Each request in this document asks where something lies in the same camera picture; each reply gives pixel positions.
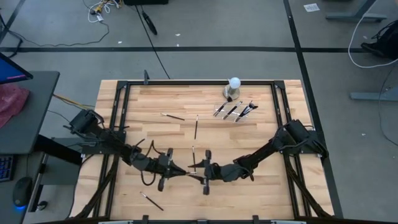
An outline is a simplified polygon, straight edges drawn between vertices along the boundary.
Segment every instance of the black metal frame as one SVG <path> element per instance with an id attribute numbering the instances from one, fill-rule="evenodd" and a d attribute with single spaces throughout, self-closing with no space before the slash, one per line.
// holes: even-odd
<path id="1" fill-rule="evenodd" d="M 130 95 L 130 89 L 134 85 L 227 85 L 228 81 L 227 80 L 143 80 L 143 81 L 118 81 L 118 84 L 116 86 L 116 92 L 115 92 L 115 97 L 114 97 L 114 103 L 113 103 L 113 110 L 111 114 L 111 121 L 109 124 L 109 127 L 111 129 L 116 128 L 115 122 L 116 122 L 116 116 L 118 113 L 118 104 L 119 104 L 119 99 L 121 95 L 121 90 L 123 88 L 126 89 L 124 92 L 124 101 L 123 101 L 123 106 L 122 106 L 122 112 L 121 112 L 121 119 L 119 123 L 119 133 L 120 134 L 125 134 L 124 125 L 126 121 L 126 112 L 127 112 L 127 107 L 128 107 L 128 100 L 129 100 L 129 95 Z M 284 107 L 285 115 L 286 115 L 286 120 L 291 121 L 292 116 L 290 114 L 290 108 L 289 108 L 289 102 L 287 100 L 287 94 L 285 90 L 285 83 L 283 80 L 275 80 L 275 81 L 267 81 L 267 80 L 242 80 L 241 81 L 242 85 L 268 85 L 271 88 L 272 92 L 272 99 L 274 102 L 274 109 L 275 109 L 275 116 L 277 119 L 277 124 L 278 126 L 283 125 L 282 121 L 282 115 L 280 111 L 280 105 L 279 105 L 279 99 L 278 99 L 278 94 L 277 90 L 280 90 L 280 93 L 282 95 L 282 104 Z M 101 172 L 100 172 L 100 182 L 99 186 L 101 185 L 101 180 L 103 181 L 105 175 L 106 175 L 106 169 L 108 166 L 108 161 L 109 161 L 109 156 L 104 155 L 103 158 L 103 164 L 101 167 Z M 114 156 L 113 163 L 118 164 L 119 162 L 119 157 Z M 324 166 L 330 166 L 330 163 L 323 163 Z M 299 176 L 300 180 L 304 183 L 304 178 L 303 178 L 303 171 L 302 171 L 302 166 L 301 166 L 301 161 L 300 157 L 297 156 L 295 157 L 295 166 L 297 170 L 297 175 Z M 328 171 L 331 171 L 331 167 L 325 168 L 325 176 L 328 175 Z M 113 203 L 113 193 L 114 193 L 114 187 L 116 183 L 116 174 L 117 171 L 115 172 L 114 177 L 112 178 L 110 184 L 109 184 L 109 192 L 108 192 L 108 198 L 106 202 L 106 211 L 105 211 L 105 216 L 110 218 L 111 215 L 111 209 L 112 209 L 112 203 Z M 304 204 L 304 211 L 305 211 L 305 216 L 300 216 L 300 211 L 299 211 L 299 206 L 297 203 L 297 196 L 295 192 L 295 186 L 293 180 L 287 175 L 287 182 L 289 186 L 289 193 L 290 193 L 290 199 L 292 202 L 292 210 L 293 210 L 293 215 L 294 218 L 298 217 L 311 217 L 311 209 L 309 206 L 309 203 L 305 199 L 305 197 L 302 195 L 303 198 L 303 204 Z M 330 184 L 335 184 L 334 181 L 328 182 L 328 186 Z M 331 195 L 331 200 L 333 201 L 334 199 L 337 199 L 338 206 L 340 206 L 340 201 L 338 200 L 337 195 Z M 99 213 L 99 207 L 100 207 L 100 200 L 97 202 L 96 207 L 94 209 L 93 217 L 98 217 Z M 142 223 L 144 220 L 134 220 L 135 222 Z M 207 220 L 208 223 L 253 223 L 253 220 Z M 157 220 L 155 221 L 156 223 L 198 223 L 198 220 L 164 220 L 160 221 Z M 269 223 L 269 220 L 258 220 L 258 223 Z"/>

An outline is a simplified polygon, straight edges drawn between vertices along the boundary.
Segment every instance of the wooden table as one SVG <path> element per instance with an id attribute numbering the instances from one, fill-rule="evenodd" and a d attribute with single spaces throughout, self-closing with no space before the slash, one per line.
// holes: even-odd
<path id="1" fill-rule="evenodd" d="M 96 112 L 104 117 L 106 123 L 110 120 L 116 83 L 117 80 L 103 80 L 98 93 Z M 285 80 L 285 85 L 292 118 L 311 124 L 300 80 Z M 152 140 L 155 140 L 158 150 L 166 151 L 172 147 L 174 162 L 186 170 L 190 170 L 187 166 L 193 164 L 192 146 L 195 146 L 197 162 L 204 158 L 206 149 L 211 149 L 212 162 L 220 165 L 253 153 L 265 145 L 277 129 L 271 88 L 262 85 L 240 88 L 239 100 L 244 104 L 253 100 L 259 106 L 241 124 L 212 116 L 214 105 L 225 100 L 222 89 L 223 86 L 218 85 L 134 86 L 130 90 L 126 116 L 126 125 L 129 126 L 126 129 L 126 143 L 135 144 L 145 138 L 140 145 L 144 152 Z M 185 121 L 161 116 L 160 113 L 172 114 Z M 197 114 L 198 132 L 194 140 Z M 157 157 L 157 154 L 151 152 L 150 156 Z M 320 159 L 314 154 L 300 157 L 307 188 L 325 211 L 333 214 Z M 96 190 L 101 163 L 102 156 L 98 155 L 81 168 L 72 216 L 86 205 Z M 152 174 L 145 174 L 144 177 L 146 182 L 152 180 Z M 262 161 L 254 171 L 254 178 L 254 182 L 249 178 L 229 183 L 211 181 L 210 195 L 206 196 L 202 194 L 202 185 L 197 180 L 174 177 L 166 181 L 164 191 L 159 192 L 159 177 L 154 185 L 146 187 L 138 170 L 120 162 L 111 219 L 141 220 L 143 215 L 149 215 L 151 220 L 250 220 L 253 215 L 263 220 L 293 219 L 282 155 L 273 154 Z M 164 212 L 146 200 L 140 191 L 163 207 Z M 296 191 L 300 214 L 303 215 L 301 196 L 297 188 Z M 100 214 L 104 211 L 107 192 L 103 195 Z"/>

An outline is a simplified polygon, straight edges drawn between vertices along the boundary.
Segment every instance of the computer monitor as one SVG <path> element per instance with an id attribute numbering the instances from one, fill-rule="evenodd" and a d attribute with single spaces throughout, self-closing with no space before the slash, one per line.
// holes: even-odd
<path id="1" fill-rule="evenodd" d="M 32 79 L 33 75 L 0 54 L 0 84 Z"/>

